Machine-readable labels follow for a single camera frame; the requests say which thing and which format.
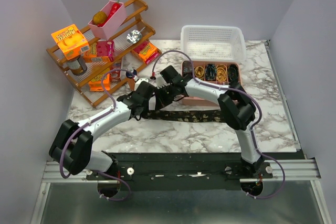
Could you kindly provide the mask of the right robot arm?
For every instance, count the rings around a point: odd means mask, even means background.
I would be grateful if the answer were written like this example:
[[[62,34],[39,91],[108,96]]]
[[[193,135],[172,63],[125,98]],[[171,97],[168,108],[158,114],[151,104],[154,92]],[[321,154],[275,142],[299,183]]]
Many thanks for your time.
[[[259,174],[264,159],[256,150],[255,134],[251,129],[256,106],[240,84],[230,87],[201,81],[191,75],[183,77],[172,66],[163,69],[160,77],[164,83],[156,85],[156,111],[173,103],[179,95],[197,97],[219,105],[224,122],[237,134],[241,148],[242,173],[249,178]]]

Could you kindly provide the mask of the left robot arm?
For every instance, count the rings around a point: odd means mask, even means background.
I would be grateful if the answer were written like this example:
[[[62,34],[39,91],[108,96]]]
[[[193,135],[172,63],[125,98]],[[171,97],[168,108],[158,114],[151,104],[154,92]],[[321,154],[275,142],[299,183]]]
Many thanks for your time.
[[[139,117],[148,109],[154,90],[155,86],[142,81],[135,91],[112,99],[112,105],[96,115],[79,122],[64,121],[49,150],[49,156],[59,163],[61,176],[68,178],[88,169],[112,179],[117,171],[112,158],[93,151],[93,142],[118,124]]]

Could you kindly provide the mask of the black gold floral tie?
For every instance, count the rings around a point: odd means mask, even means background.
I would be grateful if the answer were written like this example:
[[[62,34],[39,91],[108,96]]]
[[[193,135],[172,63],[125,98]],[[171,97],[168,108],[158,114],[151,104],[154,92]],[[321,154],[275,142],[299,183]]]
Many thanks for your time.
[[[143,114],[144,119],[149,120],[165,120],[165,121],[178,121],[190,123],[202,122],[225,122],[224,116],[220,110],[190,110],[190,111],[154,111],[149,110]]]

